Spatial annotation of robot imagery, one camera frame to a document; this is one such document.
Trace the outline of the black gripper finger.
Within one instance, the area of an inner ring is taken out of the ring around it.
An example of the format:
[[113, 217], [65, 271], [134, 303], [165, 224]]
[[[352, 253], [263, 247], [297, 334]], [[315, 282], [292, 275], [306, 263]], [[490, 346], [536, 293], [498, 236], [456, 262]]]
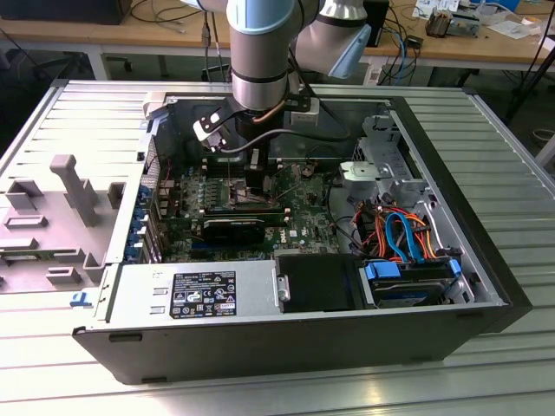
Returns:
[[247, 166], [245, 168], [245, 184], [248, 190], [254, 194], [264, 192], [265, 170], [259, 166]]

